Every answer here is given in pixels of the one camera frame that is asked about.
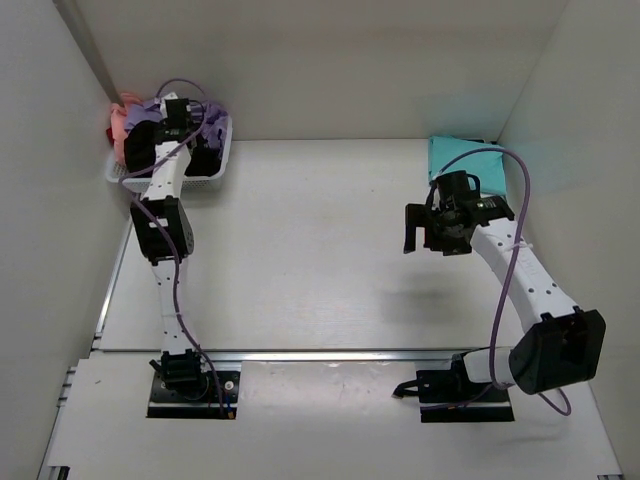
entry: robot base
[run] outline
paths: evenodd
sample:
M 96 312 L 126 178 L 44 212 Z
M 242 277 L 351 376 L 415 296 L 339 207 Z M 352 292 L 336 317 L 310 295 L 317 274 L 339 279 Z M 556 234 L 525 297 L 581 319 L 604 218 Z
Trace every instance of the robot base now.
M 422 423 L 512 422 L 513 410 L 506 390 L 490 389 L 465 406 L 433 408 L 466 402 L 478 397 L 489 385 L 469 381 L 460 355 L 454 355 L 449 370 L 418 370 L 416 380 L 401 383 L 394 396 L 418 397 Z
M 238 411 L 240 392 L 239 371 L 218 371 L 218 379 L 229 405 L 223 405 L 224 415 L 220 414 L 218 394 L 215 388 L 209 388 L 198 397 L 186 398 L 164 386 L 159 374 L 153 376 L 147 418 L 202 418 L 213 420 L 233 420 Z

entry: mint green towel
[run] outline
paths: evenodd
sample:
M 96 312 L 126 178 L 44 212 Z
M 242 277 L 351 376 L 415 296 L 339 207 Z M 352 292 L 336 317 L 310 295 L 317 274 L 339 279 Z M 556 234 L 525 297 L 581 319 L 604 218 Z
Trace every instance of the mint green towel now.
M 468 140 L 460 140 L 454 137 L 429 138 L 429 182 L 434 174 L 444 167 L 449 161 L 460 154 L 488 145 Z M 480 179 L 482 193 L 491 195 L 507 195 L 507 185 L 502 166 L 502 154 L 500 152 L 482 152 L 469 155 L 449 167 L 445 173 L 456 170 L 466 170 L 477 175 Z

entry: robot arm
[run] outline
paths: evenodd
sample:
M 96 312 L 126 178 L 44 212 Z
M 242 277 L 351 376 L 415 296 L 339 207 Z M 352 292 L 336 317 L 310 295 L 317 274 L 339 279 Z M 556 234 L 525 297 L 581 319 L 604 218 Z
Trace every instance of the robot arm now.
M 162 99 L 161 112 L 164 118 L 156 134 L 156 163 L 166 158 L 198 128 L 191 116 L 188 99 L 167 95 Z M 191 225 L 180 202 L 185 171 L 191 162 L 194 147 L 195 141 L 184 145 L 169 161 L 156 168 L 140 200 L 171 237 L 177 260 L 181 264 L 193 253 L 194 248 Z M 176 312 L 173 298 L 176 256 L 157 226 L 136 203 L 131 205 L 131 217 L 140 251 L 151 263 L 160 295 L 164 332 L 162 355 L 160 363 L 154 360 L 151 365 L 166 388 L 193 396 L 206 388 L 208 380 L 206 366 L 193 345 L 193 341 L 197 342 L 193 329 L 184 314 Z M 182 328 L 178 313 L 188 332 Z
M 469 178 L 475 188 L 469 187 Z M 504 283 L 514 246 L 514 214 L 501 197 L 480 197 L 477 177 L 464 171 L 441 175 L 426 205 L 406 207 L 405 253 L 415 250 L 415 231 L 425 229 L 424 246 L 444 255 L 475 250 Z M 439 194 L 434 207 L 435 189 Z M 520 239 L 520 251 L 509 298 L 524 337 L 514 348 L 496 350 L 499 383 L 517 384 L 528 394 L 540 393 L 594 377 L 605 323 L 596 310 L 584 312 L 566 295 Z M 490 351 L 467 353 L 469 380 L 491 382 Z

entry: white floor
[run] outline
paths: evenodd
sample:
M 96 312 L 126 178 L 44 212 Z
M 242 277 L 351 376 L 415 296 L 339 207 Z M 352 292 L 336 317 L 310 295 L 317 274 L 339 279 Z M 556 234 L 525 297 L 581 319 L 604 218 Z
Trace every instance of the white floor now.
M 150 354 L 80 363 L 49 462 L 82 480 L 585 480 L 619 473 L 585 384 L 564 418 L 513 391 L 515 422 L 421 424 L 391 398 L 412 363 L 245 362 L 235 421 L 145 418 Z
M 184 204 L 183 310 L 209 349 L 458 348 L 488 342 L 500 284 L 474 255 L 403 255 L 427 142 L 235 142 L 223 190 Z M 134 234 L 102 340 L 157 350 L 158 293 Z M 522 334 L 508 305 L 501 343 Z
M 236 142 L 223 189 L 185 199 L 183 301 L 218 350 L 484 346 L 499 293 L 476 255 L 402 254 L 425 141 Z M 564 418 L 513 389 L 515 422 L 421 424 L 392 399 L 412 362 L 242 365 L 238 419 L 147 419 L 158 293 L 131 235 L 101 349 L 81 361 L 49 457 L 69 479 L 596 479 L 619 468 L 586 384 Z M 501 343 L 522 330 L 511 304 Z M 154 353 L 133 353 L 147 350 Z

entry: white plastic basket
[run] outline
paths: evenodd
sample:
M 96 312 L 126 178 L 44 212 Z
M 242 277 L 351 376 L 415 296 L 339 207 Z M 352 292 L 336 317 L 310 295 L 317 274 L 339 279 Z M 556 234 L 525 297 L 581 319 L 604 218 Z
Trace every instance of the white plastic basket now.
M 231 137 L 233 136 L 233 123 L 231 117 L 227 117 L 227 136 L 224 140 L 224 146 L 222 147 L 222 164 L 220 165 L 220 171 L 211 177 L 184 177 L 182 183 L 183 190 L 192 189 L 211 189 L 217 190 L 222 185 L 222 176 L 227 168 L 229 162 L 229 151 L 231 150 Z M 118 183 L 120 177 L 128 173 L 127 169 L 122 165 L 116 163 L 116 156 L 114 153 L 109 155 L 107 159 L 107 165 L 104 171 L 105 177 L 111 183 Z M 132 192 L 143 193 L 147 190 L 151 178 L 128 178 L 123 183 Z

